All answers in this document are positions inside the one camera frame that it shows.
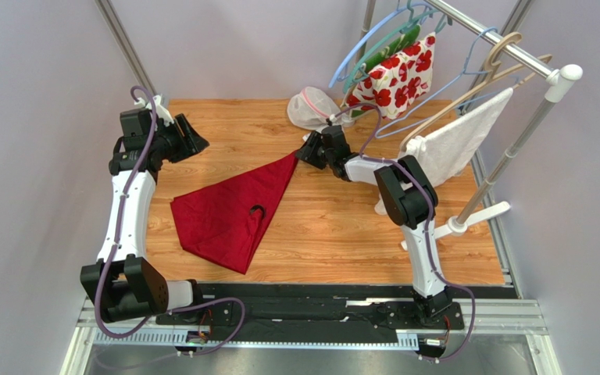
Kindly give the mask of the black spoon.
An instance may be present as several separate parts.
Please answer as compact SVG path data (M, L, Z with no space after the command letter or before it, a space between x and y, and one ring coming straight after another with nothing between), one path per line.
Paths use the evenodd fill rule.
M249 210L249 215L259 215L260 219L262 220L266 217L266 209L262 205L253 205Z

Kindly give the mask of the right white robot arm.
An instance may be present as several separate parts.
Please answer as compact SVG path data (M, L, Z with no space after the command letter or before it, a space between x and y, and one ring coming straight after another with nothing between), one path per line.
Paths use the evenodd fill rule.
M436 316L452 304L441 271L434 236L438 196L417 159L378 159L350 149L341 126L326 126L304 136L296 159L348 182L378 187L384 214L400 227L412 265L413 299L424 316Z

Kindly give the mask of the dark red cloth napkin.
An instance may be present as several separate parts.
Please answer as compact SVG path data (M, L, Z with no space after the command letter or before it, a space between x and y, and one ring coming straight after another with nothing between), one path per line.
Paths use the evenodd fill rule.
M180 246L217 266L245 274L294 174L293 154L178 196L170 203ZM266 217L250 216L262 205Z

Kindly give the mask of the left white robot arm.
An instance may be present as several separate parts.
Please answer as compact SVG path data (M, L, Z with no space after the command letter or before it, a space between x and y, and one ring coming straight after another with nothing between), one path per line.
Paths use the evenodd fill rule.
M209 146L183 114L152 120L150 109L120 114L122 136L109 161L112 208L102 249L83 266L80 283L105 323L157 316L190 306L194 280L167 280L147 260L148 215L163 163L184 161Z

